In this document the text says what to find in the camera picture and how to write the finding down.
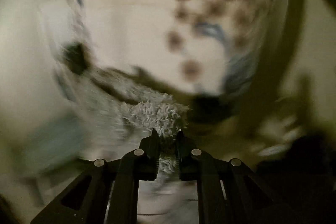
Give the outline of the grey fluffy pants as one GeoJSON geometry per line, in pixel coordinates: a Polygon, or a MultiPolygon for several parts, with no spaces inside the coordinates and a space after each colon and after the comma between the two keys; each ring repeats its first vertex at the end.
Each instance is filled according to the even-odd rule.
{"type": "Polygon", "coordinates": [[[84,126],[80,155],[92,160],[114,160],[135,149],[156,130],[163,152],[159,157],[159,183],[174,178],[177,161],[170,146],[187,126],[189,108],[172,95],[161,93],[119,71],[57,69],[60,85],[84,126]]]}

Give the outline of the floral cream bed blanket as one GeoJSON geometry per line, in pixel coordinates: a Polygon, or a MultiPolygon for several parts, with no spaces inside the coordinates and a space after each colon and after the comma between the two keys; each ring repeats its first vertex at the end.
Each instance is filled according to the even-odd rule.
{"type": "Polygon", "coordinates": [[[67,0],[58,60],[116,69],[153,88],[236,96],[253,79],[273,0],[67,0]]]}

